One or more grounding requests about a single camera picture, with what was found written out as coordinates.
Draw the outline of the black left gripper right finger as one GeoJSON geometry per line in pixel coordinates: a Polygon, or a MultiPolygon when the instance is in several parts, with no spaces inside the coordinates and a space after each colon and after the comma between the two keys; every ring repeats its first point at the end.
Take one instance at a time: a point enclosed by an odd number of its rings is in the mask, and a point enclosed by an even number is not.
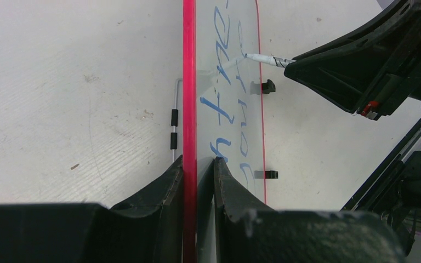
{"type": "Polygon", "coordinates": [[[218,262],[404,262],[390,227],[369,212],[274,210],[213,163],[218,262]]]}

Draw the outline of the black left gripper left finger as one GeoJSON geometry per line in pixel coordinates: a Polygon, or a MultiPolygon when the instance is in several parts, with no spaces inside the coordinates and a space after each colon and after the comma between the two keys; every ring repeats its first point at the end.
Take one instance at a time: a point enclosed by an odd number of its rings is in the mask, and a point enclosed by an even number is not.
{"type": "Polygon", "coordinates": [[[137,193],[98,203],[0,205],[0,262],[181,262],[183,160],[137,193]]]}

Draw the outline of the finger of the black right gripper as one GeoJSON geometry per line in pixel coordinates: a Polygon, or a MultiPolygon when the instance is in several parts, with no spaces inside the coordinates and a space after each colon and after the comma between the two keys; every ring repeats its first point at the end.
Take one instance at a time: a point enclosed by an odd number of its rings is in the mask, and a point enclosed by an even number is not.
{"type": "Polygon", "coordinates": [[[284,75],[340,109],[360,115],[396,110],[396,68],[392,60],[296,60],[284,75]]]}
{"type": "Polygon", "coordinates": [[[340,38],[294,57],[294,60],[303,60],[338,48],[352,47],[353,50],[358,51],[361,48],[359,43],[366,39],[369,39],[370,41],[378,39],[378,34],[384,33],[386,29],[390,29],[392,24],[397,24],[401,19],[401,15],[407,13],[408,9],[414,5],[414,2],[379,1],[379,4],[383,7],[382,12],[369,22],[340,38]]]}

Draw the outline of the white whiteboard marker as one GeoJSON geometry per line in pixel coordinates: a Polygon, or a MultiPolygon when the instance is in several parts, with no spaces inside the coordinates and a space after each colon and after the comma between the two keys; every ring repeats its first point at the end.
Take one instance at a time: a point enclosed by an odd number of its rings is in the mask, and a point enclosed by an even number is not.
{"type": "Polygon", "coordinates": [[[275,56],[267,56],[261,54],[245,54],[245,58],[275,67],[286,68],[289,64],[294,63],[295,60],[278,58],[275,56]]]}

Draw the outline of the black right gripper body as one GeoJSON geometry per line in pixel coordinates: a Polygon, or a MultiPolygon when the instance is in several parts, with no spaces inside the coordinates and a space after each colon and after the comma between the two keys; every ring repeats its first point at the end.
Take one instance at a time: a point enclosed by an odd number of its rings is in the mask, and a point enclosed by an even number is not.
{"type": "MultiPolygon", "coordinates": [[[[413,2],[397,24],[379,33],[378,39],[366,40],[381,60],[396,64],[396,109],[407,98],[421,101],[421,1],[413,2]]],[[[388,115],[371,112],[362,116],[376,121],[388,115]]]]}

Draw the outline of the pink framed whiteboard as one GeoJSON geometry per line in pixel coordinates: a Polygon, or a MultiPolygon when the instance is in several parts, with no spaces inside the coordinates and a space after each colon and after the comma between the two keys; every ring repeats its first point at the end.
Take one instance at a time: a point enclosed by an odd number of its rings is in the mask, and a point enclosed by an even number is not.
{"type": "Polygon", "coordinates": [[[183,165],[188,209],[197,209],[197,262],[216,262],[212,162],[266,201],[257,1],[183,2],[183,165]]]}

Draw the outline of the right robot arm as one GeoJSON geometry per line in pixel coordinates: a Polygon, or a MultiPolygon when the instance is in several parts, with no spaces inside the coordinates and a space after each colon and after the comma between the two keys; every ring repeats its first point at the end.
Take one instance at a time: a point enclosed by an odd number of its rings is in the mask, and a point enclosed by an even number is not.
{"type": "Polygon", "coordinates": [[[392,1],[356,30],[298,55],[285,77],[372,120],[421,101],[421,1],[392,1]]]}

